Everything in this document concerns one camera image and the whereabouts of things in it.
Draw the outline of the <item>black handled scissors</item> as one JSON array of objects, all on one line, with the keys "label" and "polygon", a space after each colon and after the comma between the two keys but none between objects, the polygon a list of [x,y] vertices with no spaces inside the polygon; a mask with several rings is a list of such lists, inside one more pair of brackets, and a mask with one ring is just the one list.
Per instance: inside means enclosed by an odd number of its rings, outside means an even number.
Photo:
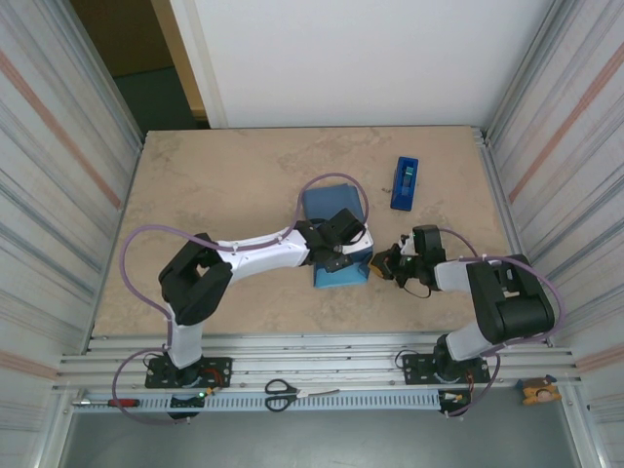
[{"label": "black handled scissors", "polygon": [[276,378],[270,380],[264,387],[266,394],[264,406],[271,412],[282,412],[299,400],[331,396],[338,392],[338,389],[302,390],[290,385],[284,379]]}]

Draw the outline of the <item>blue tape dispenser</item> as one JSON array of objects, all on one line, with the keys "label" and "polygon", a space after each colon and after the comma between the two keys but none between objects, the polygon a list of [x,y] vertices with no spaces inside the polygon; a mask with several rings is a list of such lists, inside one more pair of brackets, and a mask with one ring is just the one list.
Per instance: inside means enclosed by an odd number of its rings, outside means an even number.
[{"label": "blue tape dispenser", "polygon": [[393,177],[390,208],[410,212],[417,184],[419,161],[411,157],[399,157]]}]

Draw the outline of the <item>blue cloth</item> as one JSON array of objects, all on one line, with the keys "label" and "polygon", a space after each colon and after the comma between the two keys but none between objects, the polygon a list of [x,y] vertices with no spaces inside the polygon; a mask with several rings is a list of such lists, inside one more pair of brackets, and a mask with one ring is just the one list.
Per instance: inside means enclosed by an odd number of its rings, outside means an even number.
[{"label": "blue cloth", "polygon": [[[308,189],[303,194],[304,214],[308,219],[330,219],[342,209],[348,209],[356,218],[362,220],[364,211],[358,190],[350,184]],[[368,262],[372,257],[372,247],[351,253],[353,264],[329,273],[322,265],[314,266],[314,287],[327,289],[363,285],[368,281],[370,270]]]}]

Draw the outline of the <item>white door frame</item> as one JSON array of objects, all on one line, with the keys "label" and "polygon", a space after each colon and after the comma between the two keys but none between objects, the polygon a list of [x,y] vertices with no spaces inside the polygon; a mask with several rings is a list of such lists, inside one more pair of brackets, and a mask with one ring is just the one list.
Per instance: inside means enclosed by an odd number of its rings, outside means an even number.
[{"label": "white door frame", "polygon": [[170,4],[208,122],[212,129],[227,129],[229,123],[195,0],[170,0]]}]

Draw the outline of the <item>aluminium frame rails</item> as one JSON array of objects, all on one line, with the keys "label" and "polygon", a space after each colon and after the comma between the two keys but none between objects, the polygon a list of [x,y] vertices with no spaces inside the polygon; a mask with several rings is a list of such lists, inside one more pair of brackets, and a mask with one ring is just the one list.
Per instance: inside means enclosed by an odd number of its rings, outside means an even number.
[{"label": "aluminium frame rails", "polygon": [[[402,350],[430,353],[434,332],[348,334],[208,334],[202,339],[207,357],[233,361],[231,389],[261,389],[282,377],[305,388],[334,384],[340,389],[386,389],[404,386],[395,357]],[[131,354],[157,352],[160,339],[147,335],[97,336],[85,354],[60,360],[58,390],[107,392],[116,381],[123,393],[144,386],[146,368]],[[500,353],[498,386],[512,386],[520,378],[550,374],[562,385],[576,385],[581,377],[569,349],[531,343],[505,348]]]}]

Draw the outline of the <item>small yellow toy figure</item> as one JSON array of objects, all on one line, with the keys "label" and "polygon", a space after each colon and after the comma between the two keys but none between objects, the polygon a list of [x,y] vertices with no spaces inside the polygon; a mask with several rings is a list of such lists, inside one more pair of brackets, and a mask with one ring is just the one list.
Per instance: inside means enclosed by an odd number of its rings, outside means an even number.
[{"label": "small yellow toy figure", "polygon": [[560,401],[562,395],[556,383],[558,380],[552,375],[530,379],[519,379],[516,388],[523,392],[523,405],[535,406]]}]

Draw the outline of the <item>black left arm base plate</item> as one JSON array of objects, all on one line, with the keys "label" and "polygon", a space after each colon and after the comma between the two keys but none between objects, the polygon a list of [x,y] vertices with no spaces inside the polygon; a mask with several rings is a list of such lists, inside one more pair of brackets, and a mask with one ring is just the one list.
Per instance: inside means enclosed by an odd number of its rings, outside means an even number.
[{"label": "black left arm base plate", "polygon": [[202,357],[185,368],[177,368],[168,355],[149,359],[144,386],[148,389],[227,388],[233,360]]}]

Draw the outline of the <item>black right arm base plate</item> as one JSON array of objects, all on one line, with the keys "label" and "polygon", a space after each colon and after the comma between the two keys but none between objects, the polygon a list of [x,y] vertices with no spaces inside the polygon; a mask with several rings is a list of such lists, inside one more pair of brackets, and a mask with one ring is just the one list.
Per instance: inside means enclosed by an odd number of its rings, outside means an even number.
[{"label": "black right arm base plate", "polygon": [[406,354],[401,356],[406,385],[487,383],[490,372],[482,358],[456,362],[439,361],[434,354]]}]

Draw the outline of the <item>red handled screwdriver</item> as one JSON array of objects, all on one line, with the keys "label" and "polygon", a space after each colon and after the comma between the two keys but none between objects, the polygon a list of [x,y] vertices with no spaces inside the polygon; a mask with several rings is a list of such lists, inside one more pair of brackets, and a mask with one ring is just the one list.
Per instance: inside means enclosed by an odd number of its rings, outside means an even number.
[{"label": "red handled screwdriver", "polygon": [[89,399],[89,398],[81,398],[76,399],[71,402],[71,405],[74,407],[85,408],[85,407],[106,407],[106,408],[138,408],[140,406],[139,399]]}]

